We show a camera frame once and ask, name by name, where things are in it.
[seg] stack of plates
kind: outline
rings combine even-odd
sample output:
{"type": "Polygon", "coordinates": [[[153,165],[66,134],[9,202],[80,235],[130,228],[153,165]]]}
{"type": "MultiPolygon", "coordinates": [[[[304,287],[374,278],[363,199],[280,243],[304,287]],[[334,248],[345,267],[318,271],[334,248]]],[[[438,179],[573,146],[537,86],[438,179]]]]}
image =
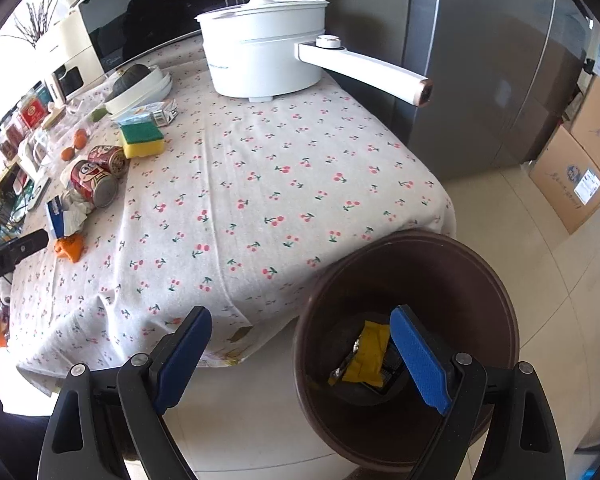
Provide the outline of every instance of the stack of plates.
{"type": "Polygon", "coordinates": [[[157,66],[151,67],[151,69],[149,75],[105,103],[107,112],[111,114],[111,120],[115,121],[132,108],[163,101],[167,97],[173,85],[171,74],[168,72],[163,74],[157,66]]]}

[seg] yellow sponge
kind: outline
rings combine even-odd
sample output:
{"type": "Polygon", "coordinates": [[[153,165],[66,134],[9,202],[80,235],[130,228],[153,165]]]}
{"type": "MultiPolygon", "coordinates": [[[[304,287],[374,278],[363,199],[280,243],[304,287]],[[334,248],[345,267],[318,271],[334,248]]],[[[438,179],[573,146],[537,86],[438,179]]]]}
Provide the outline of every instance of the yellow sponge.
{"type": "Polygon", "coordinates": [[[120,130],[126,158],[160,155],[164,151],[164,135],[153,123],[123,124],[120,130]]]}
{"type": "Polygon", "coordinates": [[[132,158],[134,156],[160,155],[164,151],[164,139],[127,144],[125,136],[122,136],[122,149],[125,150],[126,158],[132,158]]]}

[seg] table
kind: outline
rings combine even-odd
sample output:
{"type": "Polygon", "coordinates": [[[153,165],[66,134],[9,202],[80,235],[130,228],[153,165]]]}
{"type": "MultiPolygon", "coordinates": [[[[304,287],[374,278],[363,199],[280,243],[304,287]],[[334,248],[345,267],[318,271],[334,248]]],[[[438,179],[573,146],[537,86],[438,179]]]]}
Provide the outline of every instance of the table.
{"type": "MultiPolygon", "coordinates": [[[[440,183],[330,76],[253,104],[218,95],[201,56],[194,39],[149,60],[171,64],[179,115],[165,153],[133,159],[116,201],[90,215],[80,262],[50,244],[16,268],[9,348],[42,390],[77,362],[149,352],[197,304],[214,321],[200,365],[238,364],[298,316],[329,264],[400,229],[455,234],[440,183]]],[[[88,148],[118,135],[105,118],[88,148]]],[[[39,207],[24,232],[45,225],[39,207]]]]}

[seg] tiled floor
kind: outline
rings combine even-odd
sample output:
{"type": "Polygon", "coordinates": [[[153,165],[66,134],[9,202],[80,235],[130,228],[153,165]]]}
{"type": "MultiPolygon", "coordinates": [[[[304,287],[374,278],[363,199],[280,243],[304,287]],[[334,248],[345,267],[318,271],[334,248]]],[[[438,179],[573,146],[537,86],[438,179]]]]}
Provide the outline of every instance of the tiled floor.
{"type": "MultiPolygon", "coordinates": [[[[600,439],[600,210],[569,236],[524,169],[446,183],[458,239],[504,282],[520,325],[520,358],[531,362],[555,417],[568,478],[600,439]]],[[[309,427],[292,373],[291,323],[237,367],[197,370],[165,420],[201,480],[340,480],[355,466],[309,427]]],[[[484,438],[458,475],[469,480],[484,438]]],[[[133,478],[142,468],[131,467],[133,478]]]]}
{"type": "MultiPolygon", "coordinates": [[[[600,439],[600,209],[569,236],[522,168],[445,184],[458,240],[504,282],[520,326],[520,358],[531,362],[551,406],[569,479],[592,462],[575,456],[600,439]]],[[[469,452],[471,478],[484,439],[469,452]]]]}

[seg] screw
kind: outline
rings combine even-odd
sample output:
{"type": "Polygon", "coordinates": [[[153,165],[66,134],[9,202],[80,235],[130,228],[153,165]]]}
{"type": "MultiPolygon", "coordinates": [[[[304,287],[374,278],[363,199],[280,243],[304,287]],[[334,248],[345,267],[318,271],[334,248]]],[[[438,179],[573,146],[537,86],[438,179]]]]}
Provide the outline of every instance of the screw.
{"type": "Polygon", "coordinates": [[[534,368],[531,363],[527,363],[526,361],[520,361],[518,363],[518,368],[523,374],[532,374],[534,372],[534,368]]]}
{"type": "Polygon", "coordinates": [[[82,375],[86,369],[83,364],[75,365],[71,368],[71,375],[77,377],[78,375],[82,375]]]}
{"type": "Polygon", "coordinates": [[[149,360],[147,354],[136,354],[131,358],[131,364],[133,366],[142,366],[149,360]]]}
{"type": "Polygon", "coordinates": [[[469,354],[465,354],[464,352],[458,352],[456,354],[456,361],[458,364],[468,366],[472,363],[473,359],[469,354]]]}

